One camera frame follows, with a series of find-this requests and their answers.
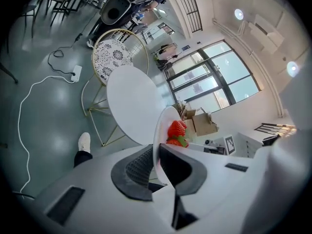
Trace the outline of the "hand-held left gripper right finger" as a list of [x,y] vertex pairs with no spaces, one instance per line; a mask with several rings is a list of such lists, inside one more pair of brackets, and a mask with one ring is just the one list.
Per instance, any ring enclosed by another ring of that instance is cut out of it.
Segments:
[[198,220],[185,210],[182,196],[196,194],[207,178],[207,169],[199,161],[175,150],[175,146],[160,144],[160,165],[175,189],[172,227],[182,229]]

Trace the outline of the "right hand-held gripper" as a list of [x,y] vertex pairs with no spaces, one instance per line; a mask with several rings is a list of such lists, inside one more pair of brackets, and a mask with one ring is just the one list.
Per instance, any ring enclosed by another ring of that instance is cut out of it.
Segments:
[[212,154],[232,156],[236,153],[232,135],[205,140],[205,146],[204,151]]

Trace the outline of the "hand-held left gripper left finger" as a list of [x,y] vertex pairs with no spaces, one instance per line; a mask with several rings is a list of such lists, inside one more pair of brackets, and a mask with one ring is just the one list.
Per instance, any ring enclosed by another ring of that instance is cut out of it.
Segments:
[[152,191],[148,185],[153,167],[153,146],[148,145],[118,161],[111,170],[111,179],[127,198],[152,201]]

